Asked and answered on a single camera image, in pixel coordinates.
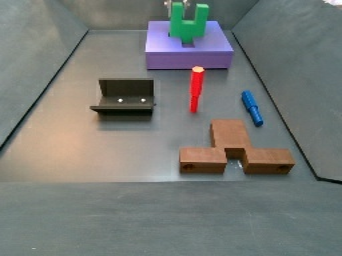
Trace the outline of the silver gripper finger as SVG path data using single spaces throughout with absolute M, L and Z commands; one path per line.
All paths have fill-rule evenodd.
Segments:
M 167 8 L 167 16 L 170 18 L 171 17 L 171 12 L 172 12 L 172 0 L 164 0 L 163 4 Z
M 191 0 L 182 0 L 184 8 L 188 8 L 191 5 Z

